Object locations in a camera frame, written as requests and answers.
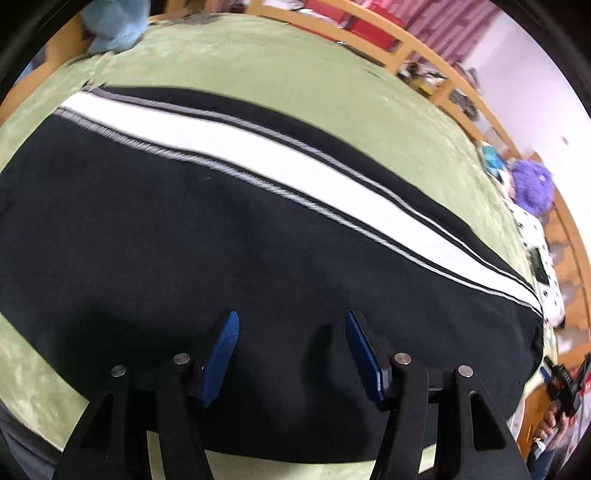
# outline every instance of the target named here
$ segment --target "purple fuzzy ball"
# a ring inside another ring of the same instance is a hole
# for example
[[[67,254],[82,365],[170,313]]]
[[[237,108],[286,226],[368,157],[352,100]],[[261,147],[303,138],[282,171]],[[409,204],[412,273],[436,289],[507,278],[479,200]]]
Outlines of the purple fuzzy ball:
[[[533,160],[517,160],[511,173],[517,205],[536,217],[550,210],[554,201],[554,183],[546,167]]]

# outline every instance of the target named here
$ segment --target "silver bolt head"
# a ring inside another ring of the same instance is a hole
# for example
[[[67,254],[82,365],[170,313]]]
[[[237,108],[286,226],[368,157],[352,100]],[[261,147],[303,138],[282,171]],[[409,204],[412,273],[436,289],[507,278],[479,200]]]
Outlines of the silver bolt head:
[[[190,360],[191,356],[188,353],[177,353],[173,358],[174,363],[177,365],[186,365]]]
[[[125,365],[115,365],[113,368],[111,368],[111,376],[115,378],[123,377],[125,372],[127,372]]]
[[[474,375],[474,370],[467,365],[460,365],[460,367],[457,369],[457,372],[466,378],[470,378],[472,375]]]
[[[394,360],[400,365],[408,365],[411,362],[410,355],[402,352],[394,355]]]

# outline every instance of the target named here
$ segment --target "gray stripe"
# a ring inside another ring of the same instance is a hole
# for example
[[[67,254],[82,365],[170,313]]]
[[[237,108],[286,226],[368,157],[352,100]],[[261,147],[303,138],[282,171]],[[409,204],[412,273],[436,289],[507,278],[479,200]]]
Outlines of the gray stripe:
[[[300,140],[297,140],[295,138],[289,137],[288,135],[284,135],[282,133],[276,132],[276,131],[271,130],[269,128],[262,127],[257,124],[253,124],[252,122],[249,122],[247,120],[243,120],[241,118],[237,118],[237,117],[231,116],[231,115],[226,115],[225,113],[212,112],[212,111],[208,111],[208,110],[201,110],[201,109],[196,109],[196,108],[191,108],[191,107],[186,107],[186,106],[181,106],[181,105],[175,105],[173,103],[158,102],[156,100],[146,100],[143,98],[132,97],[132,96],[128,96],[128,95],[121,95],[119,93],[107,92],[105,90],[102,90],[100,87],[86,87],[85,91],[90,92],[96,96],[100,96],[100,97],[107,98],[110,100],[133,103],[135,105],[145,106],[145,107],[163,108],[163,109],[172,110],[172,111],[175,111],[178,113],[186,113],[188,115],[201,115],[201,116],[206,116],[209,118],[216,118],[219,120],[224,120],[227,122],[234,123],[236,125],[240,125],[241,127],[244,127],[244,128],[256,130],[256,131],[263,133],[265,135],[269,135],[270,137],[274,137],[279,140],[283,140],[287,143],[290,143],[298,148],[301,148],[302,150],[307,151],[310,154],[313,154],[313,155],[316,155],[316,156],[322,158],[322,160],[330,163],[331,165],[357,177],[359,180],[362,180],[362,181],[370,184],[371,186],[381,190],[382,192],[386,193],[388,196],[390,196],[394,200],[396,200],[403,208],[414,213],[415,215],[419,216],[420,218],[426,220],[431,225],[433,225],[435,228],[437,228],[439,231],[444,232],[446,235],[453,238],[456,242],[458,242],[461,246],[463,246],[466,250],[468,250],[472,255],[474,255],[481,263],[487,265],[489,268],[493,268],[494,270],[496,270],[497,272],[499,272],[503,276],[511,278],[512,280],[516,281],[517,283],[519,283],[523,287],[527,288],[529,291],[531,291],[532,293],[534,293],[534,295],[537,296],[537,293],[535,293],[535,290],[533,289],[533,287],[531,285],[529,285],[527,282],[521,280],[520,278],[511,274],[510,272],[507,272],[507,271],[497,267],[496,265],[491,264],[490,262],[488,262],[487,260],[482,258],[474,250],[472,250],[468,245],[466,245],[462,240],[460,240],[459,238],[454,236],[452,233],[445,230],[436,221],[432,220],[431,218],[422,214],[421,212],[415,210],[411,205],[409,205],[407,202],[405,202],[399,195],[394,193],[392,190],[384,187],[383,185],[379,184],[378,182],[376,182],[372,179],[367,178],[362,173],[359,173],[358,171],[348,167],[347,165],[341,163],[337,159],[324,153],[323,151],[318,150],[317,148],[311,147],[311,146],[305,144],[304,142],[301,142]]]
[[[117,142],[117,143],[124,145],[126,147],[133,148],[135,150],[144,151],[146,153],[150,153],[152,155],[157,155],[159,157],[169,158],[171,160],[191,162],[191,163],[195,163],[197,165],[203,166],[203,167],[211,168],[212,170],[219,171],[219,172],[229,175],[231,177],[241,179],[241,180],[243,180],[255,187],[266,190],[270,193],[274,193],[274,194],[279,195],[279,196],[286,198],[288,200],[292,200],[292,201],[298,203],[299,205],[302,205],[302,206],[304,206],[316,213],[324,215],[325,217],[327,217],[335,222],[340,223],[341,225],[344,225],[344,226],[351,228],[352,230],[354,230],[358,233],[361,233],[362,235],[365,235],[367,238],[389,248],[390,250],[396,252],[397,254],[402,255],[404,258],[410,260],[411,262],[413,262],[417,265],[420,265],[421,267],[426,268],[427,270],[430,270],[438,275],[441,275],[442,277],[446,277],[446,278],[453,280],[459,284],[462,284],[466,287],[473,288],[475,290],[479,290],[479,291],[482,291],[482,292],[485,292],[485,293],[488,293],[491,295],[495,295],[498,297],[503,297],[503,298],[513,301],[519,305],[529,307],[533,312],[540,315],[540,312],[538,312],[532,305],[530,305],[527,302],[515,299],[503,292],[496,291],[496,290],[490,290],[490,289],[483,287],[481,285],[475,285],[475,284],[469,283],[465,280],[462,280],[460,278],[449,275],[448,273],[442,272],[442,271],[440,271],[428,264],[423,263],[418,258],[413,257],[408,252],[401,250],[400,248],[398,248],[395,245],[391,244],[390,242],[384,240],[380,236],[367,231],[363,227],[356,225],[356,224],[346,220],[345,218],[342,218],[340,215],[332,212],[331,210],[329,210],[323,206],[320,206],[317,203],[314,203],[314,202],[312,202],[304,197],[301,197],[293,192],[289,192],[288,190],[282,189],[281,187],[279,187],[273,183],[270,183],[266,180],[263,180],[257,176],[254,176],[251,173],[239,171],[235,168],[229,167],[225,163],[215,161],[210,158],[201,157],[199,155],[180,153],[180,152],[176,152],[174,150],[168,149],[168,148],[161,147],[159,145],[154,145],[154,144],[150,144],[145,141],[137,140],[137,139],[129,137],[127,135],[121,134],[120,132],[115,131],[111,128],[105,127],[104,125],[92,122],[92,121],[88,120],[87,118],[79,115],[78,113],[74,113],[64,107],[58,108],[54,112],[54,114],[66,119],[66,120],[72,121],[73,123],[77,124],[78,126],[84,128],[86,130],[97,133],[105,138],[108,138],[109,140]]]

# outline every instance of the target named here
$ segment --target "wooden bed frame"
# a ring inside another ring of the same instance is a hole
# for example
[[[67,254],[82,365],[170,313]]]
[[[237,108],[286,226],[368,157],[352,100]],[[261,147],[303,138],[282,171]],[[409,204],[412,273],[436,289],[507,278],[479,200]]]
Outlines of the wooden bed frame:
[[[491,128],[502,140],[506,146],[504,155],[506,157],[520,157],[519,151],[508,133],[484,103],[478,92],[435,51],[398,25],[351,1],[321,1],[392,35],[398,40],[396,49],[392,53],[387,52],[363,38],[357,37],[354,33],[329,22],[306,14],[270,7],[264,5],[263,0],[250,0],[246,13],[287,22],[313,33],[318,33],[325,38],[344,42],[349,47],[381,63],[392,74],[399,72],[403,62],[409,56],[418,53],[447,76],[447,80],[430,96],[429,101],[451,116],[472,140],[486,140],[476,125],[449,99],[449,95],[454,89],[460,89],[480,110],[481,115],[488,120]],[[206,0],[204,5],[206,11],[215,11],[217,0]],[[184,17],[188,13],[186,0],[168,0],[165,12],[162,15],[152,17],[151,20],[171,20]],[[0,126],[49,75],[65,62],[84,54],[88,44],[89,42],[83,39],[82,25],[79,17],[76,16],[47,43],[46,62],[12,88],[2,105],[0,105]],[[532,158],[541,161],[535,154]],[[589,257],[572,215],[558,191],[556,192],[556,200],[550,213],[550,221],[545,227],[545,232],[549,242],[559,241],[569,245],[565,261],[556,266],[559,282],[571,281],[574,285],[580,286],[575,302],[567,307],[566,325],[578,325],[587,328],[591,326],[589,307],[591,304],[591,268]],[[559,361],[564,362],[568,367],[573,367],[582,361],[583,355],[587,351],[591,351],[591,343],[560,355]],[[530,395],[526,401],[525,418],[518,439],[524,456],[527,455],[531,444],[531,433],[547,408],[548,403],[542,387]]]

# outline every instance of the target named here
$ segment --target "blue stuffed toy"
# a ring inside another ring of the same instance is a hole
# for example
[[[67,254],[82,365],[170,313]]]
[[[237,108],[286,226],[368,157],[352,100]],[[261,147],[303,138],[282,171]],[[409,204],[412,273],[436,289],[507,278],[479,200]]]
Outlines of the blue stuffed toy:
[[[96,36],[88,53],[116,53],[133,48],[148,28],[150,0],[94,0],[80,13]]]

